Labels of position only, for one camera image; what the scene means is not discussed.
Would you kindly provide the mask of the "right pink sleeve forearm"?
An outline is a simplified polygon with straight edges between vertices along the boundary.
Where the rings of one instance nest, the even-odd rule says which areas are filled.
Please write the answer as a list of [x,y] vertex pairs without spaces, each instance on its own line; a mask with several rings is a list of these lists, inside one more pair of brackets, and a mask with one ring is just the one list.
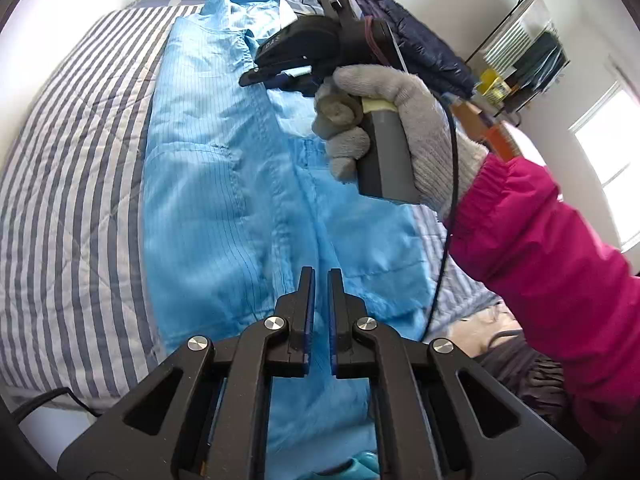
[[639,402],[639,280],[547,169],[485,158],[457,206],[451,255],[563,367],[578,424],[610,442]]

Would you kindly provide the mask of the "right grey gloved hand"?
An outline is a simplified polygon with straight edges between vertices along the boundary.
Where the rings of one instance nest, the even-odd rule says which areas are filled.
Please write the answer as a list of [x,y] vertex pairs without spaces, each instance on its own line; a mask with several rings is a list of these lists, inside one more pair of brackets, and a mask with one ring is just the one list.
[[312,124],[312,131],[326,142],[330,173],[337,181],[355,180],[356,161],[370,148],[367,133],[355,124],[349,96],[382,99],[396,106],[421,203],[446,221],[451,206],[460,202],[480,172],[486,148],[457,132],[419,77],[379,65],[343,66],[314,95]]

